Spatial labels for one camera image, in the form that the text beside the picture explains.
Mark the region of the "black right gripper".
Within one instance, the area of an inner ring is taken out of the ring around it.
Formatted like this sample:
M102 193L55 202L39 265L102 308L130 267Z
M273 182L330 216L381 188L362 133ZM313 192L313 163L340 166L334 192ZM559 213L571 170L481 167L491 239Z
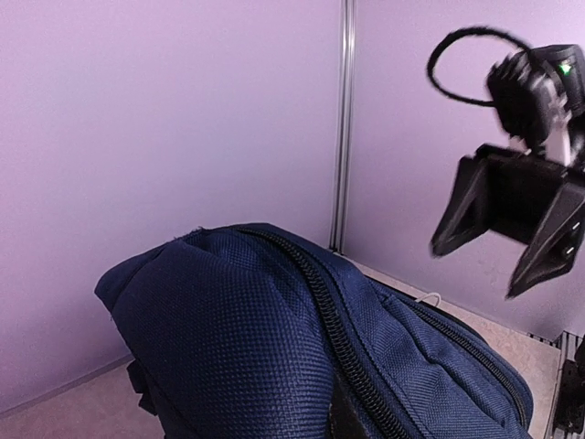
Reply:
M565 183L569 169L490 144L475 158L459 162L431 254L445 256L488 231L524 243L507 299L569 273L584 239L584 188Z

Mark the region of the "navy blue student backpack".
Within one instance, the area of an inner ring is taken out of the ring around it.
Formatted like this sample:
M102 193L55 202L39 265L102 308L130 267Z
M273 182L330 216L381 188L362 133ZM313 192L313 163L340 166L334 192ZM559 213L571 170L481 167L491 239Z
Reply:
M526 438L533 398L471 327L270 224L199 229L96 296L166 438Z

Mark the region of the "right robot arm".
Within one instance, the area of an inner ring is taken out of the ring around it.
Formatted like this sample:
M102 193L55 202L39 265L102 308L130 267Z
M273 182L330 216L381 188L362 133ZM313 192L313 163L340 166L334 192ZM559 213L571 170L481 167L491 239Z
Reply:
M486 78L506 147L481 145L458 164L431 238L445 256L488 231L521 242L507 298L569 273L584 241L584 56L577 45L531 48Z

